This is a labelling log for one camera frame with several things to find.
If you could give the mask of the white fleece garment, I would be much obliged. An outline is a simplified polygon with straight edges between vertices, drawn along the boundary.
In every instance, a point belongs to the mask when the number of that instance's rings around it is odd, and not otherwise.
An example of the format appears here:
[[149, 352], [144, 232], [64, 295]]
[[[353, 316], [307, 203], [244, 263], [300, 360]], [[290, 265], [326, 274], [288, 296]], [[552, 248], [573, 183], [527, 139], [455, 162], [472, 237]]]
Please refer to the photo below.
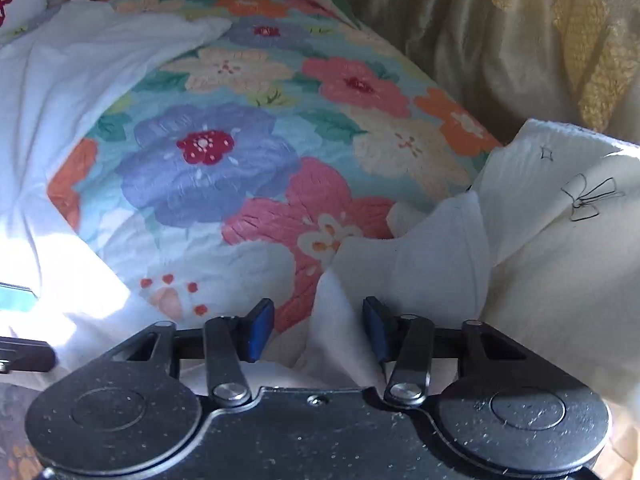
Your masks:
[[[49, 184], [120, 92], [231, 26], [221, 16], [122, 15], [113, 1], [72, 0], [1, 48], [1, 278], [24, 290], [2, 301], [1, 330], [47, 342], [61, 370], [86, 362], [63, 344], [87, 314], [107, 318], [130, 291], [58, 213]], [[274, 358], [272, 335], [268, 361], [296, 363], [308, 318], [296, 353]]]

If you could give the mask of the golden satin curtain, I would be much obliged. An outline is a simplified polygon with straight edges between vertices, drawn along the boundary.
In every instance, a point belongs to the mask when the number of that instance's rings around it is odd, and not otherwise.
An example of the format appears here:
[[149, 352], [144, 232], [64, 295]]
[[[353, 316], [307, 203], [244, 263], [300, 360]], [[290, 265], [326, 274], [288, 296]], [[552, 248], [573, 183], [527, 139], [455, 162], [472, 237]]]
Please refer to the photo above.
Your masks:
[[491, 134], [530, 118], [639, 137], [639, 0], [349, 0]]

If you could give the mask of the floral quilted bedspread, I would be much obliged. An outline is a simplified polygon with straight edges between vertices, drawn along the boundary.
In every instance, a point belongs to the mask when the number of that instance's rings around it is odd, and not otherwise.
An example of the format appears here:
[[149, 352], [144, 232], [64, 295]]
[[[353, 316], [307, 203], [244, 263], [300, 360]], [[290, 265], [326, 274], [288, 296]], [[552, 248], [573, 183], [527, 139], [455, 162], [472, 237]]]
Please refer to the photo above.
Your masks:
[[342, 241], [389, 237], [390, 208], [462, 191], [497, 146], [390, 44], [310, 1], [112, 6], [231, 26], [120, 92], [49, 184], [130, 291], [64, 342], [78, 361], [160, 318], [200, 326], [266, 297], [271, 355], [295, 354]]

